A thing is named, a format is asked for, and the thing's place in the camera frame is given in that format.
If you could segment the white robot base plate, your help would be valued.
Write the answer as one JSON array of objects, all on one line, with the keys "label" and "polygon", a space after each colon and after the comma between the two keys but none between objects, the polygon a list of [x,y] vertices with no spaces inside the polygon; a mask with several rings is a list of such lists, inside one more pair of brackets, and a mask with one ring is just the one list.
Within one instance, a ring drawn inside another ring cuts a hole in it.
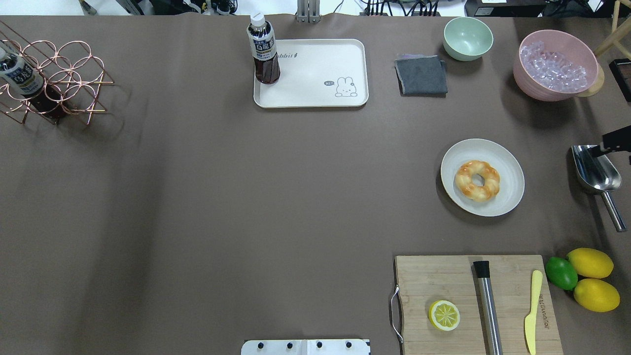
[{"label": "white robot base plate", "polygon": [[364,339],[252,340],[244,342],[242,355],[370,355]]}]

